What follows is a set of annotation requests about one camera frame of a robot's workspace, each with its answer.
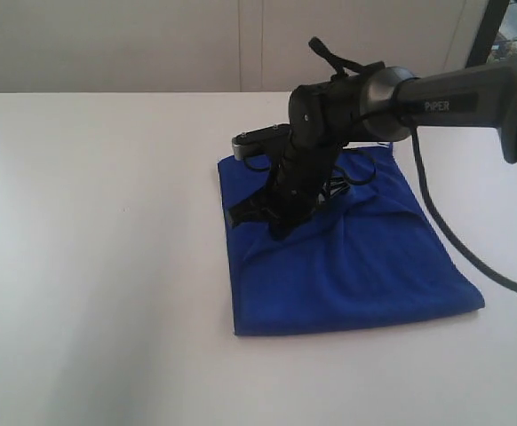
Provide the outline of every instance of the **blue cloth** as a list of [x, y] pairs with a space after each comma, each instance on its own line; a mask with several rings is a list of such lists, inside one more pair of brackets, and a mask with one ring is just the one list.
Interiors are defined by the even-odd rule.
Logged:
[[[426, 220], [393, 148], [363, 149], [377, 162], [375, 180], [332, 200], [286, 240], [273, 241], [266, 224], [226, 222], [236, 335], [392, 326], [484, 306]], [[338, 165], [356, 179], [372, 171], [347, 151]], [[219, 162], [219, 176], [224, 210], [266, 180], [234, 157]]]

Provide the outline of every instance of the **robotic arm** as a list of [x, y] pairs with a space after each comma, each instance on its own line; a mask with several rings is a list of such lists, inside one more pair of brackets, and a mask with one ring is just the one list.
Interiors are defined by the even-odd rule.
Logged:
[[264, 221], [285, 238], [352, 183], [332, 177], [349, 142], [399, 141], [418, 125], [496, 128], [504, 158], [517, 162], [517, 59], [419, 79], [403, 67], [342, 59], [316, 37], [309, 45], [336, 74], [291, 93], [290, 125], [233, 139], [236, 159], [265, 154], [271, 167], [265, 185], [228, 211], [231, 226]]

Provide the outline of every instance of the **white wall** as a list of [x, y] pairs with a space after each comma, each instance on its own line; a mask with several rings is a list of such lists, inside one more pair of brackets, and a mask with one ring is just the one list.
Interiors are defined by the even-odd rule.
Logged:
[[420, 75], [460, 68], [487, 0], [0, 0], [0, 91], [286, 91], [307, 47]]

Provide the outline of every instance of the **folded blue towel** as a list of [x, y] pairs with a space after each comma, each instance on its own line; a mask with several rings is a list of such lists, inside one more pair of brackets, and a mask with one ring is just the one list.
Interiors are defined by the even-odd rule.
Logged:
[[[426, 220], [393, 148], [363, 149], [377, 163], [375, 180], [333, 199], [286, 240], [272, 240], [263, 223], [226, 222], [236, 335], [392, 326], [484, 306]], [[356, 179], [372, 172], [347, 151], [338, 165]], [[234, 157], [219, 162], [219, 176], [224, 210], [266, 180]]]

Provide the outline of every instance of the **white tabletop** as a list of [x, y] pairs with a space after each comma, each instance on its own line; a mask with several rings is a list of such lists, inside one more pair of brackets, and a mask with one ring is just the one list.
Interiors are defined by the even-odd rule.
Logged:
[[[517, 295], [402, 327], [233, 335], [216, 163], [287, 94], [0, 95], [0, 425], [517, 424]], [[517, 165], [423, 129], [458, 235], [517, 279]], [[410, 142], [397, 161], [417, 192]]]

